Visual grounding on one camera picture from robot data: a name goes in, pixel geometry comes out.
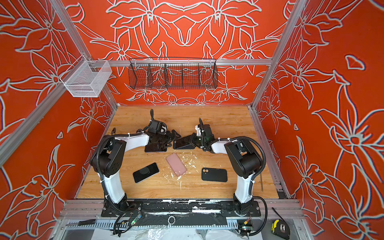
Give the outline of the purple black phone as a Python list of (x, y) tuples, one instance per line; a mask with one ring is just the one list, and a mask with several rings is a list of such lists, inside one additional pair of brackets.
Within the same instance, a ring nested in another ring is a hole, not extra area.
[(196, 146), (192, 143), (193, 135), (175, 139), (173, 141), (174, 150), (193, 150)]

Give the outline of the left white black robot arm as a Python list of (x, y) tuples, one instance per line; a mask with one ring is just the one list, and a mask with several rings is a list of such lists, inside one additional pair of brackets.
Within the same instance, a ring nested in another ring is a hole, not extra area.
[(127, 194), (122, 187), (120, 169), (125, 152), (139, 147), (144, 147), (149, 152), (165, 152), (174, 140), (181, 138), (175, 130), (170, 131), (166, 123), (155, 120), (153, 110), (150, 110), (150, 115), (149, 124), (134, 134), (103, 136), (90, 160), (90, 165), (100, 177), (103, 188), (103, 217), (129, 213), (140, 206), (128, 203)]

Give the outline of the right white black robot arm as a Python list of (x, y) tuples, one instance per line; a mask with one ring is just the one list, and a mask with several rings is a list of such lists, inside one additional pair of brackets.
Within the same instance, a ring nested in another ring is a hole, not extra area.
[[(204, 152), (212, 154), (227, 154), (232, 168), (237, 174), (237, 188), (233, 194), (232, 201), (221, 201), (222, 214), (248, 216), (236, 233), (241, 237), (250, 238), (262, 232), (268, 220), (268, 205), (265, 199), (253, 195), (255, 179), (267, 165), (266, 155), (261, 145), (254, 139), (246, 136), (220, 139), (215, 138), (209, 124), (204, 124), (199, 119), (196, 125), (196, 133), (175, 139), (173, 148), (175, 150), (186, 150), (199, 148)], [(259, 204), (260, 200), (265, 207), (265, 215), (257, 230), (250, 230), (249, 223), (252, 221), (252, 210)]]

